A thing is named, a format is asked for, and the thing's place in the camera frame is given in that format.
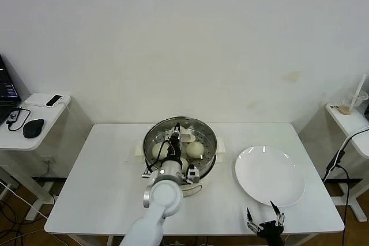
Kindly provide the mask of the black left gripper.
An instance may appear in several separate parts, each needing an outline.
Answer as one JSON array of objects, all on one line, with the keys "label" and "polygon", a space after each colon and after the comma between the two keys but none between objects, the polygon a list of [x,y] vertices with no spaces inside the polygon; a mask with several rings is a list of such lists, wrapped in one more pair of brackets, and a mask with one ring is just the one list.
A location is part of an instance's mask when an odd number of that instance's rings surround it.
[{"label": "black left gripper", "polygon": [[173,134],[170,136],[168,142],[169,147],[167,151],[167,158],[169,160],[180,161],[182,151],[182,143],[180,141],[180,134],[181,134],[181,126],[180,123],[177,123],[174,127]]}]

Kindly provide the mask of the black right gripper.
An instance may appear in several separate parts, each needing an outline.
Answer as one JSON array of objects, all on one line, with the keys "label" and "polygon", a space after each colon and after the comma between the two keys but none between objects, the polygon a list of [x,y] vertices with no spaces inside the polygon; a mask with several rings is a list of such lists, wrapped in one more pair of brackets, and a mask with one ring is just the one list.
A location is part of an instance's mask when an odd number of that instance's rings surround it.
[{"label": "black right gripper", "polygon": [[272,205],[272,208],[276,213],[277,216],[276,220],[264,222],[258,225],[253,221],[251,213],[247,207],[246,225],[252,232],[257,232],[258,237],[265,239],[266,242],[268,243],[268,246],[284,246],[285,242],[281,238],[281,234],[284,231],[283,225],[285,220],[285,214],[282,213],[272,201],[270,201],[270,204]]}]

